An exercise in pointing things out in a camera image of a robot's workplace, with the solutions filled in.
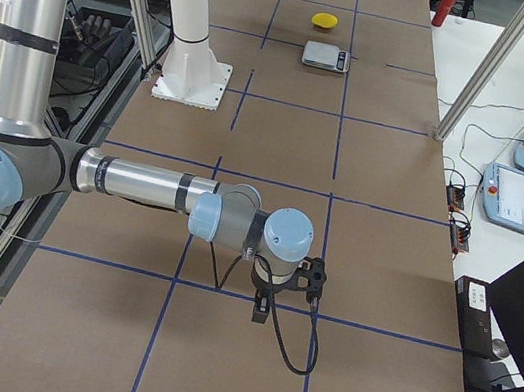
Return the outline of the orange black connector board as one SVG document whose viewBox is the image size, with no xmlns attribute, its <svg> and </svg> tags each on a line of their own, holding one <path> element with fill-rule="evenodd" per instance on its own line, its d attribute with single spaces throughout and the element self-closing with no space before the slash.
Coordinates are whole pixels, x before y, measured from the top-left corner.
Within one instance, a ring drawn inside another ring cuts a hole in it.
<svg viewBox="0 0 524 392">
<path fill-rule="evenodd" d="M 465 199 L 465 187 L 462 185 L 448 184 L 446 186 L 447 205 L 449 212 L 463 211 Z"/>
<path fill-rule="evenodd" d="M 457 255 L 469 251 L 468 240 L 471 234 L 471 222 L 467 216 L 459 211 L 449 213 L 449 229 L 451 252 Z"/>
</svg>

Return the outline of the red cylinder bottle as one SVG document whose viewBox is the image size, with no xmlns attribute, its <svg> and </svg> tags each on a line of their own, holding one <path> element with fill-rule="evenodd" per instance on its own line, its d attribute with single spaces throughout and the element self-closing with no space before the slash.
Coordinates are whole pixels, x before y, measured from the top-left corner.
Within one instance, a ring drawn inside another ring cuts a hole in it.
<svg viewBox="0 0 524 392">
<path fill-rule="evenodd" d="M 456 1 L 457 0 L 441 0 L 432 18 L 431 25 L 435 27 L 442 26 L 446 17 L 451 13 Z"/>
</svg>

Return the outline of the near teach pendant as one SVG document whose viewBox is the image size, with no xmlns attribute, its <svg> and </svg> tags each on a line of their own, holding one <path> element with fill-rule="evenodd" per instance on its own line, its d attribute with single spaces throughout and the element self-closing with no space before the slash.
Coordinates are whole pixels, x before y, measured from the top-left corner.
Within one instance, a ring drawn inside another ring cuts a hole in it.
<svg viewBox="0 0 524 392">
<path fill-rule="evenodd" d="M 524 234 L 524 172 L 492 162 L 483 174 L 481 191 L 488 221 Z"/>
</svg>

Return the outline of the silver digital kitchen scale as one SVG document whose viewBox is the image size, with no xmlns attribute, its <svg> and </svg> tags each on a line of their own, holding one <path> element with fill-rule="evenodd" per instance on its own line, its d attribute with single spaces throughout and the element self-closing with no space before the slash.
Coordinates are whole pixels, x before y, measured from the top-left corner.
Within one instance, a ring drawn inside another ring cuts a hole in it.
<svg viewBox="0 0 524 392">
<path fill-rule="evenodd" d="M 336 45 L 307 41 L 302 53 L 303 64 L 339 73 L 347 73 L 351 55 Z"/>
</svg>

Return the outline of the aluminium frame post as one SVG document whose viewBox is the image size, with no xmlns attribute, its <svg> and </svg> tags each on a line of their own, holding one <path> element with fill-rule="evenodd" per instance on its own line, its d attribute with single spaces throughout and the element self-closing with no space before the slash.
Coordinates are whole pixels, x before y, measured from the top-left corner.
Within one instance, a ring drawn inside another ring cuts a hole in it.
<svg viewBox="0 0 524 392">
<path fill-rule="evenodd" d="M 524 2 L 480 62 L 449 111 L 442 118 L 439 126 L 435 129 L 435 140 L 440 142 L 446 140 L 523 35 Z"/>
</svg>

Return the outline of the orange black connector board upper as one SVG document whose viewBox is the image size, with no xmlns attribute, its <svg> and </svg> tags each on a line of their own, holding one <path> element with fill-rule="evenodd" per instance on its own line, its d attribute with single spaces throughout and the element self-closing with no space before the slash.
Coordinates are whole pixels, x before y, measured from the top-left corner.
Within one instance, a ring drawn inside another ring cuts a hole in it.
<svg viewBox="0 0 524 392">
<path fill-rule="evenodd" d="M 446 186 L 447 205 L 449 212 L 463 211 L 465 199 L 465 187 L 462 185 L 448 184 Z"/>
</svg>

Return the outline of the black computer box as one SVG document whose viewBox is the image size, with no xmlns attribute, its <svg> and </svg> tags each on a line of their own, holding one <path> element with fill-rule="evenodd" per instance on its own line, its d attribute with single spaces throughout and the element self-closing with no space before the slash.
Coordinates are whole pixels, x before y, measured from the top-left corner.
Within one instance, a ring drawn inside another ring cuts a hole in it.
<svg viewBox="0 0 524 392">
<path fill-rule="evenodd" d="M 500 392 L 516 387 L 503 360 L 509 350 L 492 336 L 488 283 L 461 276 L 455 280 L 465 392 Z"/>
</svg>

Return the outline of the orange black connector board lower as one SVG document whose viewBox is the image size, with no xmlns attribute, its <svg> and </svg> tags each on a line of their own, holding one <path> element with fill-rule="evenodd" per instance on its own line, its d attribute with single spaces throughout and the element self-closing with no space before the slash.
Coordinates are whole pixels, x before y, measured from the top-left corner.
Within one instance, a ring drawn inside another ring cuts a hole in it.
<svg viewBox="0 0 524 392">
<path fill-rule="evenodd" d="M 451 252 L 457 255 L 469 251 L 468 240 L 471 234 L 471 222 L 467 216 L 459 211 L 449 213 L 449 229 Z"/>
</svg>

